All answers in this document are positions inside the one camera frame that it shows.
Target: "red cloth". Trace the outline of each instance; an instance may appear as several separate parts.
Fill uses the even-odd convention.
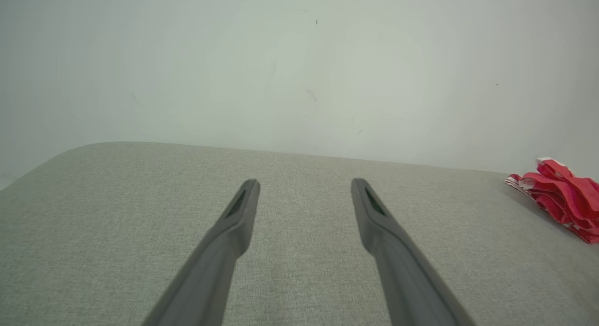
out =
[[[505,183],[533,198],[586,243],[599,243],[599,185],[550,158],[537,159],[537,171],[512,174]]]

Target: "gray surface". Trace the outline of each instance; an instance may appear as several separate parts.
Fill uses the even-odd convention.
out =
[[[0,191],[0,324],[139,324],[238,186],[262,184],[227,325],[384,325],[363,177],[480,325],[596,325],[599,249],[500,173],[166,145],[56,156]]]

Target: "white wall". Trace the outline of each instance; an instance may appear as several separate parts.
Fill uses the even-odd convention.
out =
[[[599,179],[598,5],[0,0],[0,178],[124,140]]]

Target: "red napkin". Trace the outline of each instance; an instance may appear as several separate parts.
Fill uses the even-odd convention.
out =
[[[599,243],[599,185],[576,177],[551,158],[537,159],[538,173],[510,175],[505,183],[537,202],[541,209],[586,243]]]

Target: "folded red fabric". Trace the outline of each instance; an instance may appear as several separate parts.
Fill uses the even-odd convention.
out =
[[[551,217],[586,243],[599,243],[599,185],[576,177],[551,158],[537,159],[538,173],[510,175],[505,183],[537,202]]]

